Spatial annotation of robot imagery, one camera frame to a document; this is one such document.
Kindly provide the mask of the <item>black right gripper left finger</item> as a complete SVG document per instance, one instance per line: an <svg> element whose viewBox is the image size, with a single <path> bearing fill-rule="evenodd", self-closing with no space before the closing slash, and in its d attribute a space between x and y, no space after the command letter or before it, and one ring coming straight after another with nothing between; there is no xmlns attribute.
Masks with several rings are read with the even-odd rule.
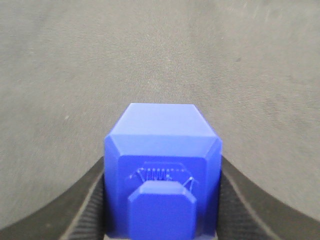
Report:
<svg viewBox="0 0 320 240"><path fill-rule="evenodd" d="M102 240L104 161L98 160L75 184L31 215L1 229L2 240Z"/></svg>

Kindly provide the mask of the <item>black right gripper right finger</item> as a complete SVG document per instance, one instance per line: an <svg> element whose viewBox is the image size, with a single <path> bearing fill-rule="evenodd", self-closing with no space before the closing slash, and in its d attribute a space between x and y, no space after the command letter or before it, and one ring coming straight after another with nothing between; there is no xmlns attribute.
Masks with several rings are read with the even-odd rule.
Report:
<svg viewBox="0 0 320 240"><path fill-rule="evenodd" d="M217 237L220 240L318 240L320 222L270 195L223 157Z"/></svg>

